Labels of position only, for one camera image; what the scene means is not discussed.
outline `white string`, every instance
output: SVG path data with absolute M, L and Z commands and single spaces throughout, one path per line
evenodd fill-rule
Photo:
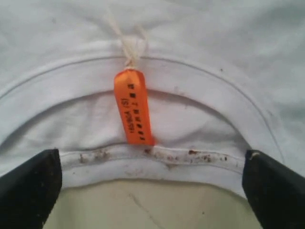
M 135 45 L 132 45 L 131 41 L 126 38 L 126 36 L 123 35 L 118 23 L 116 22 L 114 15 L 108 9 L 107 15 L 104 17 L 104 19 L 108 22 L 110 27 L 113 29 L 113 31 L 116 33 L 116 35 L 119 37 L 122 43 L 122 48 L 124 51 L 124 55 L 126 57 L 126 63 L 125 68 L 126 69 L 135 69 L 137 62 L 141 58 L 141 56 L 144 54 L 144 52 L 147 49 L 148 46 L 148 36 L 145 30 L 138 25 L 136 28 L 141 34 L 141 36 L 144 39 L 144 46 L 140 49 L 138 46 L 138 42 L 136 42 Z

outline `white fabric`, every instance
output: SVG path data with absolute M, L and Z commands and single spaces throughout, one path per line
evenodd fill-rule
M 109 6 L 123 32 L 149 34 L 139 69 L 154 148 L 126 144 Z M 302 0 L 3 0 L 0 22 L 0 174 L 56 147 L 64 187 L 150 178 L 244 196 L 254 148 L 305 176 Z

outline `beige surface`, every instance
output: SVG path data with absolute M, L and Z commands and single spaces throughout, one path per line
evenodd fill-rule
M 258 229 L 246 200 L 209 185 L 112 181 L 65 190 L 45 229 Z

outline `orange ribbon label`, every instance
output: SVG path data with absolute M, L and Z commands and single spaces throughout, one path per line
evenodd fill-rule
M 154 145 L 142 72 L 126 69 L 114 79 L 114 94 L 129 144 Z

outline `orange tag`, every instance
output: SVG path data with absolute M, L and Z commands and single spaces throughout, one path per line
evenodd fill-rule
M 143 73 L 126 69 L 117 74 L 114 79 L 114 94 L 128 143 L 153 146 Z

